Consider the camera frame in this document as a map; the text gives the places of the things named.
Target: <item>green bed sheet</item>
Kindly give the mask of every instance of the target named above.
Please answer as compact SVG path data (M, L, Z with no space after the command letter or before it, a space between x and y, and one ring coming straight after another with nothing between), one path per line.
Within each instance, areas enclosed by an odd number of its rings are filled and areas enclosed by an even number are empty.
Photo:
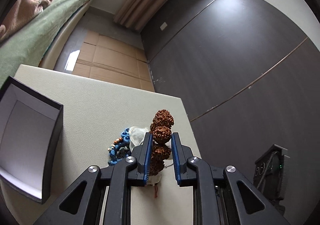
M41 14L0 44L0 86L20 64L38 66L64 23L88 0L53 0Z

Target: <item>silver screw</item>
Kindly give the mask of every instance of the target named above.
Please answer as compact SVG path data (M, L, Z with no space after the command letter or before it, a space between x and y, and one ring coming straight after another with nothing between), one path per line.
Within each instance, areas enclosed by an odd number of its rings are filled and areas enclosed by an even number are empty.
M235 172L236 171L236 168L234 166L232 166L232 165L227 166L226 169L227 169L228 172Z
M189 158L189 161L192 162L192 163L196 163L199 161L199 158L197 158L196 156L192 156Z
M136 158L134 156L128 156L126 157L125 161L127 163L133 163L136 160Z
M98 167L96 165L92 165L88 168L89 172L97 172L98 171Z

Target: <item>black box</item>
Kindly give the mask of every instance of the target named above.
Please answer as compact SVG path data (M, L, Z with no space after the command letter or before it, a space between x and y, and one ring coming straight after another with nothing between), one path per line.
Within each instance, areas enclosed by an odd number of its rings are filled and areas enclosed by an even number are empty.
M62 127L62 104L8 77L0 89L0 178L45 203Z

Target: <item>table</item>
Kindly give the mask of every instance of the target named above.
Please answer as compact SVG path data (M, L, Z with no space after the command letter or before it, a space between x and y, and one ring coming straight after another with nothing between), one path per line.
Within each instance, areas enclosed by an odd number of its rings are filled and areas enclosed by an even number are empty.
M1 182L5 202L20 225L33 224L87 167L108 166L107 148L123 129L148 127L158 110L170 111L172 132L179 132L182 144L200 157L180 98L26 65L19 67L15 78L64 105L48 201L40 205ZM192 197L192 188L177 186L173 166L164 169L157 198L152 186L132 188L131 224L193 224Z

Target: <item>pink blanket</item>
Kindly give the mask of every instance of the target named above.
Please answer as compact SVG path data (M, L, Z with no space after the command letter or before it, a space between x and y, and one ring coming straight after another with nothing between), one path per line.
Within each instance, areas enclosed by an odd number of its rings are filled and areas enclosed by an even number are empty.
M35 18L52 0L17 0L0 26L0 42Z

